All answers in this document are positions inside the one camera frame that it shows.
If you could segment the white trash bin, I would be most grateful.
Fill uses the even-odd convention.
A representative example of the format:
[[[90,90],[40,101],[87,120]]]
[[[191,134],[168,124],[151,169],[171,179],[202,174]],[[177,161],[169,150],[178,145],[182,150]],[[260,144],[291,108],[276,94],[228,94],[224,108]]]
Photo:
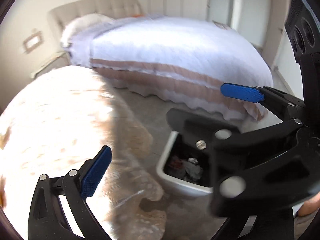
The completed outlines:
[[[157,176],[166,189],[186,197],[202,197],[213,192],[209,156],[171,132],[156,166]]]

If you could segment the gold embroidered tablecloth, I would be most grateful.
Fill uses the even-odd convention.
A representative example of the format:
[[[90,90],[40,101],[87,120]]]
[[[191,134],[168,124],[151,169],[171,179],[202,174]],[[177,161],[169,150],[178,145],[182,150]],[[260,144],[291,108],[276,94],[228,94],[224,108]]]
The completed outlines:
[[[152,136],[124,100],[97,72],[66,66],[22,89],[1,115],[1,202],[16,231],[27,236],[31,199],[40,175],[65,175],[112,151],[89,208],[112,239],[161,239],[163,211],[145,212],[163,189],[139,160],[149,155]]]

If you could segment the beige bedside table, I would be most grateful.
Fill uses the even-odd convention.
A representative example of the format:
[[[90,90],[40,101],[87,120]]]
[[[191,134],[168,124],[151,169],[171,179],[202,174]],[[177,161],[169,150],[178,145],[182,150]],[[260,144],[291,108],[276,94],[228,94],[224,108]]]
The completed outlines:
[[[43,64],[40,65],[34,72],[30,74],[32,80],[46,74],[54,69],[59,69],[69,65],[69,56],[64,51],[59,51],[51,55]]]

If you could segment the beige tufted headboard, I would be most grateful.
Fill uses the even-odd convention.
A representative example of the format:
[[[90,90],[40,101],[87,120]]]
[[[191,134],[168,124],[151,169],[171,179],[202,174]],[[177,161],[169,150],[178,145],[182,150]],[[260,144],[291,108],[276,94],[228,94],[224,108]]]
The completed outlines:
[[[59,41],[65,26],[88,14],[102,14],[119,19],[143,13],[138,0],[79,0],[56,7],[48,12],[48,23],[54,38]]]

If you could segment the white fluffy pillow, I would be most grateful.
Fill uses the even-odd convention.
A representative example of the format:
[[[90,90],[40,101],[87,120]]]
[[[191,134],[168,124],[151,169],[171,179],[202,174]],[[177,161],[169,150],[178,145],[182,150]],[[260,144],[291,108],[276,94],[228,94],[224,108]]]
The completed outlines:
[[[113,21],[113,18],[97,13],[78,17],[65,26],[61,35],[60,43],[63,47],[67,47],[71,37],[75,34],[87,29],[88,27]]]

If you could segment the framed wall switch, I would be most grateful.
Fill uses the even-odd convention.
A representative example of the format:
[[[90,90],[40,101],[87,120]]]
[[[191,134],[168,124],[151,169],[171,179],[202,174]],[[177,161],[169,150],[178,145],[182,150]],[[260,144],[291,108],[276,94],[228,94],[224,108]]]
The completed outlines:
[[[43,44],[43,35],[41,31],[36,31],[23,41],[23,49],[29,54]]]

